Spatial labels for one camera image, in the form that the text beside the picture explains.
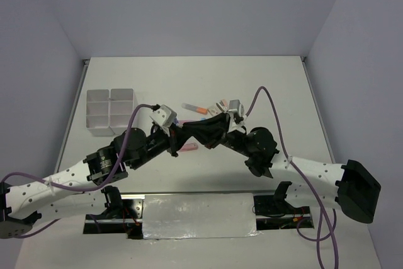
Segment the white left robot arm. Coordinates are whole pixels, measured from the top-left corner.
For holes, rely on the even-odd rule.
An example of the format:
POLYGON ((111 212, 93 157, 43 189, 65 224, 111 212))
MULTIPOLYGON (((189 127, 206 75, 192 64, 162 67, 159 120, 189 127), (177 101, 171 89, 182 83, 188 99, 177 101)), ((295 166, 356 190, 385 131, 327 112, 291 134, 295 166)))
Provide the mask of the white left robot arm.
POLYGON ((190 138, 211 149, 224 134, 220 128, 199 123, 171 125, 167 131, 154 125, 150 135, 131 128, 108 146, 54 175, 25 175, 30 182, 18 186, 2 181, 1 238, 28 238, 36 234, 32 229, 37 223, 51 226, 61 218, 80 213, 132 219, 136 224, 142 216, 142 204, 130 206, 112 184, 127 178, 129 169, 138 169, 166 151, 176 157, 190 138))

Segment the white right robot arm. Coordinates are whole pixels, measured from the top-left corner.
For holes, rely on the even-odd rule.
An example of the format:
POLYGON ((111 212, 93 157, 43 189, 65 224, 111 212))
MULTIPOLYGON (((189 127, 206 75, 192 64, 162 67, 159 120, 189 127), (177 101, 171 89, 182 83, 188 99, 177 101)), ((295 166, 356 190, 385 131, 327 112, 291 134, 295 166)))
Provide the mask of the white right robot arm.
POLYGON ((242 154, 254 176, 278 182, 273 200, 281 213, 319 203, 339 209, 357 222, 371 224, 374 220, 381 185, 358 161, 332 164, 287 155, 268 129, 247 131, 224 113, 186 122, 181 128, 208 149, 222 145, 242 154))

